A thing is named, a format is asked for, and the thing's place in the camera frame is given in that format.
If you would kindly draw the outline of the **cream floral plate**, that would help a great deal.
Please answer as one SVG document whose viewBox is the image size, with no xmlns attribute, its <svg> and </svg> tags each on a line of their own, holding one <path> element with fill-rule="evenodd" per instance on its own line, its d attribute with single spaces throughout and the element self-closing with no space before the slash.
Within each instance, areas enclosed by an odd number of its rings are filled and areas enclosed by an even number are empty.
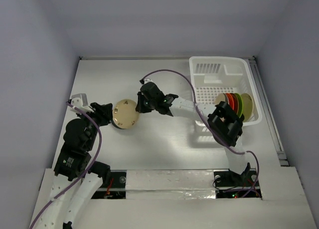
<svg viewBox="0 0 319 229">
<path fill-rule="evenodd" d="M 254 110 L 254 101 L 250 94 L 243 93 L 241 94 L 242 102 L 243 102 L 243 115 L 244 115 L 244 122 L 247 122 Z"/>
</svg>

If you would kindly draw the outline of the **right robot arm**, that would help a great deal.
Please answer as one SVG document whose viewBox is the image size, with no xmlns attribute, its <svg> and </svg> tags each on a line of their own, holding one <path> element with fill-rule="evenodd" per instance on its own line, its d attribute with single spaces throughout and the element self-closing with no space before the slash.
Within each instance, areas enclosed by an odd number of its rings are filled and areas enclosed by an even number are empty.
<svg viewBox="0 0 319 229">
<path fill-rule="evenodd" d="M 229 179 L 235 185 L 243 184 L 251 169 L 242 145 L 243 121 L 226 102 L 199 104 L 183 99 L 175 94 L 165 95 L 158 86 L 144 82 L 138 92 L 136 111 L 161 115 L 183 117 L 202 122 L 212 133 L 214 140 L 224 147 L 229 163 Z"/>
</svg>

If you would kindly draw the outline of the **tan brown plate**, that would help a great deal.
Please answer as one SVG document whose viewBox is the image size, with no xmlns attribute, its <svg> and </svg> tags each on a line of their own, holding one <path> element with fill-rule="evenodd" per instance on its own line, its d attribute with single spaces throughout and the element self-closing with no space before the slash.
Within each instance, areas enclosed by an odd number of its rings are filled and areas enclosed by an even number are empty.
<svg viewBox="0 0 319 229">
<path fill-rule="evenodd" d="M 214 101 L 215 106 L 224 106 L 227 103 L 228 103 L 228 97 L 225 93 L 218 94 Z"/>
</svg>

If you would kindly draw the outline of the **orange plate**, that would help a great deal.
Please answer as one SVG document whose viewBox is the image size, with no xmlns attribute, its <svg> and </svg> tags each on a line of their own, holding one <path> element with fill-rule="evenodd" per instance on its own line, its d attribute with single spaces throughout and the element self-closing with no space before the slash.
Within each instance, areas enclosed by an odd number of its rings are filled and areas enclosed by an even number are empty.
<svg viewBox="0 0 319 229">
<path fill-rule="evenodd" d="M 230 105 L 230 107 L 232 108 L 233 111 L 235 111 L 236 109 L 236 104 L 234 101 L 233 96 L 230 93 L 226 93 L 226 96 L 228 98 L 228 104 Z"/>
</svg>

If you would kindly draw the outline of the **yellow patterned dark plate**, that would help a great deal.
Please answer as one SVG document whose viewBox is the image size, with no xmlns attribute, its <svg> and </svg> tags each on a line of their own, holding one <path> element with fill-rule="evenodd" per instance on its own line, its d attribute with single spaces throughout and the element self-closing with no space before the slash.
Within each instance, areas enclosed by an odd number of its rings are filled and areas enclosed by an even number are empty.
<svg viewBox="0 0 319 229">
<path fill-rule="evenodd" d="M 239 110 L 239 101 L 238 101 L 238 98 L 236 96 L 235 93 L 232 93 L 231 94 L 232 97 L 233 97 L 233 100 L 234 100 L 234 111 L 236 112 L 236 114 L 238 113 L 238 110 Z"/>
</svg>

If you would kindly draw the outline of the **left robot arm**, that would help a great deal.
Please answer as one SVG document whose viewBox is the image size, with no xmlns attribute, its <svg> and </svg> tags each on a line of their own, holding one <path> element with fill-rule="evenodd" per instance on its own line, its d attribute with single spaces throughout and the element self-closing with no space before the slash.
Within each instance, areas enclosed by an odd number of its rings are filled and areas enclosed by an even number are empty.
<svg viewBox="0 0 319 229">
<path fill-rule="evenodd" d="M 66 104 L 77 118 L 66 125 L 48 202 L 31 229 L 75 229 L 91 197 L 111 180 L 110 166 L 98 162 L 97 156 L 102 146 L 100 127 L 111 123 L 112 104 L 83 106 L 75 100 Z"/>
</svg>

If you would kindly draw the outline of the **lime green plate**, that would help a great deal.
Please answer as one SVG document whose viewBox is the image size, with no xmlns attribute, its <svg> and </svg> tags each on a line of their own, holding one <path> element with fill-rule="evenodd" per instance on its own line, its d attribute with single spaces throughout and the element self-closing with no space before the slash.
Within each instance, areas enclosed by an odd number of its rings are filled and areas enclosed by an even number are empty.
<svg viewBox="0 0 319 229">
<path fill-rule="evenodd" d="M 243 103 L 243 99 L 241 97 L 241 95 L 239 93 L 235 93 L 235 96 L 237 98 L 238 101 L 238 110 L 237 110 L 237 115 L 239 118 L 241 118 L 242 120 L 245 119 L 245 116 L 243 114 L 243 110 L 244 110 L 244 103 Z"/>
</svg>

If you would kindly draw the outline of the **beige plate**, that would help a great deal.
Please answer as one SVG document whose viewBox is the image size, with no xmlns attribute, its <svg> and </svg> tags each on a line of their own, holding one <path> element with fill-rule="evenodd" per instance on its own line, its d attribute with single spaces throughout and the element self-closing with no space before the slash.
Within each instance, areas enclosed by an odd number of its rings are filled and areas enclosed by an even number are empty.
<svg viewBox="0 0 319 229">
<path fill-rule="evenodd" d="M 136 105 L 137 103 L 131 99 L 120 100 L 113 108 L 113 119 L 116 121 L 139 120 L 140 114 L 136 111 Z"/>
</svg>

